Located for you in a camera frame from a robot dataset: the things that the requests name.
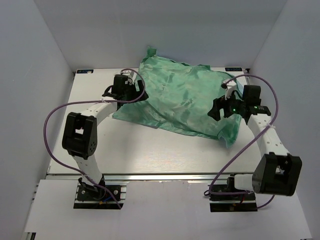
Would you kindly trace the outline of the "light blue pillowcase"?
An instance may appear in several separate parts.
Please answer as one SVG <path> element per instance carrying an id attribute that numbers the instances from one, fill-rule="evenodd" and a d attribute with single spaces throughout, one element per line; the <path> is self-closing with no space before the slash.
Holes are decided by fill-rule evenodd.
<path id="1" fill-rule="evenodd" d="M 112 117 L 177 134 L 223 140 L 231 147 L 237 139 L 241 116 L 215 121 L 208 116 L 216 98 L 224 96 L 223 81 L 232 74 L 213 71 L 209 65 L 189 65 L 157 55 L 148 47 L 138 72 L 148 99 L 124 104 Z"/>

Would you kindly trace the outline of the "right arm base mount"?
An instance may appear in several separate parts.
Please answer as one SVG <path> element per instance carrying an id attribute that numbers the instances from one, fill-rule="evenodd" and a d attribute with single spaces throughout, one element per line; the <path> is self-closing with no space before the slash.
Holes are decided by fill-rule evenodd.
<path id="1" fill-rule="evenodd" d="M 211 213 L 257 212 L 256 196 L 235 187 L 235 175 L 231 174 L 225 183 L 214 184 L 212 192 L 206 190 L 203 195 L 209 199 Z"/>

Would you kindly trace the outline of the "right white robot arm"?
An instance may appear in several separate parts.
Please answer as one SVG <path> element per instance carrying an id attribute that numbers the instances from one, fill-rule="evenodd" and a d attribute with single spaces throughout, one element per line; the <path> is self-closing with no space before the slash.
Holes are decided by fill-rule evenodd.
<path id="1" fill-rule="evenodd" d="M 208 116 L 219 121 L 233 114 L 240 115 L 254 135 L 261 160 L 252 174 L 235 174 L 227 180 L 225 190 L 208 191 L 211 195 L 227 195 L 236 200 L 244 194 L 270 194 L 292 196 L 295 193 L 302 160 L 293 156 L 284 147 L 273 128 L 273 116 L 267 106 L 261 105 L 261 88 L 257 85 L 245 85 L 239 94 L 234 81 L 223 83 L 225 95 L 213 101 Z"/>

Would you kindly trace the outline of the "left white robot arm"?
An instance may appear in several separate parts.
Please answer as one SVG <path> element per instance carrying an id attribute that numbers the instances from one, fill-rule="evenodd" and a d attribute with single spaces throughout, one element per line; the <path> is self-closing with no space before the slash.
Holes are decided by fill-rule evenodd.
<path id="1" fill-rule="evenodd" d="M 145 82 L 141 78 L 133 80 L 133 74 L 125 71 L 114 76 L 113 84 L 105 89 L 101 102 L 81 112 L 70 112 L 67 115 L 62 148 L 77 163 L 82 172 L 78 181 L 94 199 L 99 200 L 106 193 L 104 176 L 95 159 L 98 125 L 124 104 L 144 101 L 148 97 Z"/>

